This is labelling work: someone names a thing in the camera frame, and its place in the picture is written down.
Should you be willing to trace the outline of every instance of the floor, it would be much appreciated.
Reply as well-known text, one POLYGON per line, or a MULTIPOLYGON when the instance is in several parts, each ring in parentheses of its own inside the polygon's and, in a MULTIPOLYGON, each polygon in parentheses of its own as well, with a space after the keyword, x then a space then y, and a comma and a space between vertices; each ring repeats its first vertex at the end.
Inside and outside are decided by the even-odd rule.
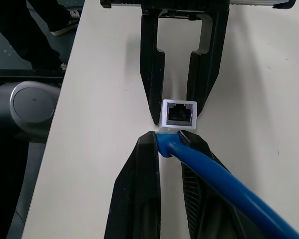
MULTIPOLYGON (((81 9, 84 0, 58 0, 58 2, 66 7, 73 9, 81 9)), ((36 20, 42 32, 46 35, 51 47, 60 53, 60 59, 67 63, 70 57, 75 31, 63 36, 54 37, 49 32, 46 23, 38 16, 38 14, 28 4, 32 17, 36 20)), ((19 69, 30 70, 31 64, 21 59, 11 47, 9 42, 0 33, 0 69, 19 69)), ((45 144, 30 143, 28 161, 24 182, 19 197, 18 205, 14 214, 14 218, 7 236, 8 239, 20 239, 22 237, 23 228, 29 211, 35 183, 40 170, 45 144)))

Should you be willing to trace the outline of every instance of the person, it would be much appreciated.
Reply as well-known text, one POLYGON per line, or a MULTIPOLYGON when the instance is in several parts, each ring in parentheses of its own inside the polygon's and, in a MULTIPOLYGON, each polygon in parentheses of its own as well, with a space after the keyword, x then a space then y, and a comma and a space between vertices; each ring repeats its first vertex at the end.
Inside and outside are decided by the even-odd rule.
MULTIPOLYGON (((78 27, 80 10, 67 10, 57 0, 28 0, 46 22, 54 36, 61 36, 78 27)), ((17 54, 32 64, 33 69, 66 70, 60 54, 53 50, 31 17, 26 0, 0 0, 0 32, 17 54)))

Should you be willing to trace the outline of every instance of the sneaker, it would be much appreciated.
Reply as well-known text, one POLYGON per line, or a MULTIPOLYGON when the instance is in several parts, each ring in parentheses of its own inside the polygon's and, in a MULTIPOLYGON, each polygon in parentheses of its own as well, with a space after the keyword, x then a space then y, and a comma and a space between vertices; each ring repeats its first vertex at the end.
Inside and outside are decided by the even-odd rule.
POLYGON ((60 69, 62 70, 62 71, 66 71, 66 68, 68 67, 68 65, 67 64, 64 64, 64 63, 62 63, 61 65, 60 65, 60 69))
POLYGON ((58 31, 52 31, 51 34, 53 36, 61 36, 68 31, 74 30, 78 28, 80 17, 81 17, 81 10, 75 10, 75 11, 69 11, 71 19, 70 21, 60 30, 58 31))

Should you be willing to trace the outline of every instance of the ethernet port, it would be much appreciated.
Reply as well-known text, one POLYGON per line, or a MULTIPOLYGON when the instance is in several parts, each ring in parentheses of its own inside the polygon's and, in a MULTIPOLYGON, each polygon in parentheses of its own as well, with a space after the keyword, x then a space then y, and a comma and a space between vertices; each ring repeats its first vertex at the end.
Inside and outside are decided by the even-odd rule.
POLYGON ((167 103, 167 125, 192 126, 193 104, 167 103))

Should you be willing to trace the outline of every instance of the table surface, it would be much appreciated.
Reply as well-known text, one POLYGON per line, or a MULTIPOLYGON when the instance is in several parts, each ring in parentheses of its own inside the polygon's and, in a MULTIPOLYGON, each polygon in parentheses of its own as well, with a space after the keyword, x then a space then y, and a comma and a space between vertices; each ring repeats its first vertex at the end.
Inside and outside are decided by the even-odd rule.
MULTIPOLYGON (((159 21, 164 99, 183 100, 199 21, 159 21)), ((24 239, 103 238, 116 176, 157 130, 139 74, 141 10, 86 0, 24 239)), ((299 231, 299 0, 291 10, 231 6, 219 77, 196 133, 299 231)), ((188 239, 180 163, 160 158, 161 238, 188 239)))

